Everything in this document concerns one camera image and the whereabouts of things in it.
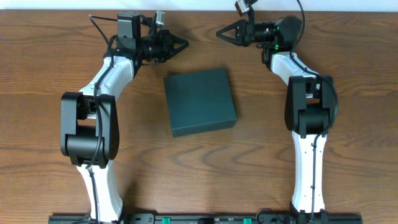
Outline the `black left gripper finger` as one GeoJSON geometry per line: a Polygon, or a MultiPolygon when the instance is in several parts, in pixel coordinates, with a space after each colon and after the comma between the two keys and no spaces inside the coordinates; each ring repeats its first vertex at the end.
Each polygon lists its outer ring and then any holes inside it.
{"type": "Polygon", "coordinates": [[[168,61],[171,58],[173,58],[174,56],[176,56],[177,54],[179,54],[181,51],[183,51],[184,49],[186,49],[188,47],[188,44],[182,44],[181,46],[175,48],[174,45],[169,45],[166,49],[166,53],[164,56],[164,60],[168,61]]]}
{"type": "Polygon", "coordinates": [[[173,42],[174,45],[179,44],[179,45],[184,46],[184,47],[188,47],[189,46],[189,41],[188,40],[185,40],[183,38],[177,37],[176,35],[172,34],[171,32],[169,34],[170,34],[170,38],[172,39],[172,42],[173,42]]]}

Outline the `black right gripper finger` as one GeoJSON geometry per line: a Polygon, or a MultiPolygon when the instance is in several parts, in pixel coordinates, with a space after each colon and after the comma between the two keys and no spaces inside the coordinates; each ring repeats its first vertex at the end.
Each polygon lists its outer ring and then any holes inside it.
{"type": "Polygon", "coordinates": [[[237,46],[241,46],[241,40],[238,36],[236,37],[228,37],[226,35],[223,35],[221,33],[216,33],[217,38],[227,41],[231,44],[237,45],[237,46]]]}
{"type": "Polygon", "coordinates": [[[224,33],[229,32],[231,30],[233,31],[234,35],[237,35],[239,33],[240,23],[241,23],[241,21],[238,20],[238,21],[226,26],[226,27],[220,29],[219,31],[217,31],[216,35],[223,35],[224,33]]]}

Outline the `dark green box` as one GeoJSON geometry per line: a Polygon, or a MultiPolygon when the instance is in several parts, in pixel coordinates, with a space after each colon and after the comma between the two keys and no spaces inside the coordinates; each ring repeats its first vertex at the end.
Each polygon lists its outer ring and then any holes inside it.
{"type": "Polygon", "coordinates": [[[164,78],[173,137],[232,128],[238,118],[224,68],[164,78]]]}

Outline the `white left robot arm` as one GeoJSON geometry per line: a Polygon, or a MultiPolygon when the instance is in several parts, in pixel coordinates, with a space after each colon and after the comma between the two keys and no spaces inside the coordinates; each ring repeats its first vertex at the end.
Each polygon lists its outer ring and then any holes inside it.
{"type": "Polygon", "coordinates": [[[86,185],[91,212],[82,216],[51,216],[50,223],[121,223],[123,200],[114,176],[119,149],[116,102],[144,61],[164,63],[189,43],[164,29],[165,14],[153,17],[124,11],[114,19],[118,32],[105,37],[103,65],[77,92],[61,97],[60,150],[70,158],[86,185]]]}

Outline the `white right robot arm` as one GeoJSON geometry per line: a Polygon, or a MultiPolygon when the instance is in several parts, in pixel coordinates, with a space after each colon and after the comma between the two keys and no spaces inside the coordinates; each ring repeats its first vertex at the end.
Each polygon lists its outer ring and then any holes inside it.
{"type": "Polygon", "coordinates": [[[237,46],[255,43],[262,63],[287,85],[284,120],[295,147],[295,189],[292,206],[301,222],[315,223],[325,211],[322,197],[322,156],[336,118],[338,97],[333,79],[308,68],[294,49],[304,28],[295,16],[277,21],[238,20],[216,32],[237,46]]]}

